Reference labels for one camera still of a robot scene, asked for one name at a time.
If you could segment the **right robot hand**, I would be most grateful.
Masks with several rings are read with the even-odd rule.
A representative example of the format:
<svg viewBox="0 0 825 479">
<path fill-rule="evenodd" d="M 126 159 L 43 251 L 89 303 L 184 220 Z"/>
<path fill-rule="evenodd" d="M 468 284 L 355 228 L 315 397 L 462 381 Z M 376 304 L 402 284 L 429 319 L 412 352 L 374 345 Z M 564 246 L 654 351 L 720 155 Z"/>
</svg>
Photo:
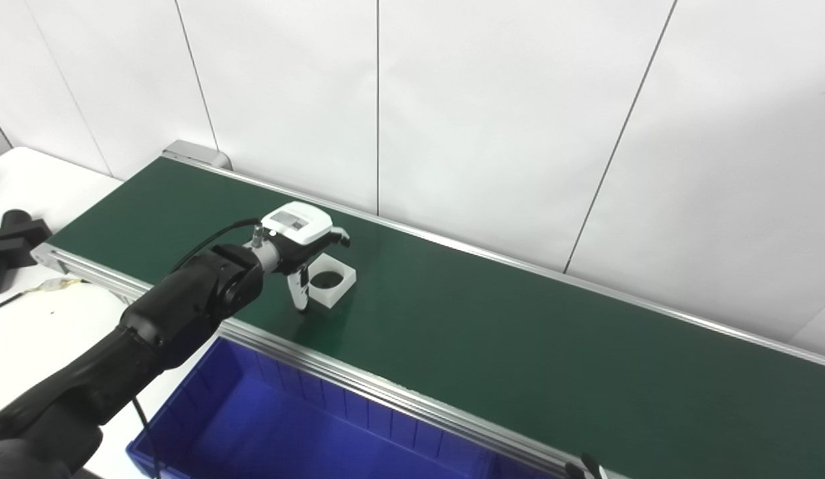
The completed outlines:
<svg viewBox="0 0 825 479">
<path fill-rule="evenodd" d="M 576 462 L 565 463 L 564 471 L 567 478 L 609 478 L 607 470 L 592 455 L 583 452 L 580 455 L 580 460 L 580 466 Z"/>
</svg>

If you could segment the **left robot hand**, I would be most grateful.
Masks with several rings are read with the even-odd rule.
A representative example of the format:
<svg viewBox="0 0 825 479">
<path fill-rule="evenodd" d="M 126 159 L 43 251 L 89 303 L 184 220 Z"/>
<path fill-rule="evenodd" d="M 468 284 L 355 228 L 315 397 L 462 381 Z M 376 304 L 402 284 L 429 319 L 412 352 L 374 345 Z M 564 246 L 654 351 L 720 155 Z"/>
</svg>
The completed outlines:
<svg viewBox="0 0 825 479">
<path fill-rule="evenodd" d="M 351 236 L 312 204 L 289 202 L 264 216 L 255 228 L 251 250 L 264 275 L 287 279 L 297 312 L 309 306 L 310 261 L 332 245 L 351 245 Z"/>
</svg>

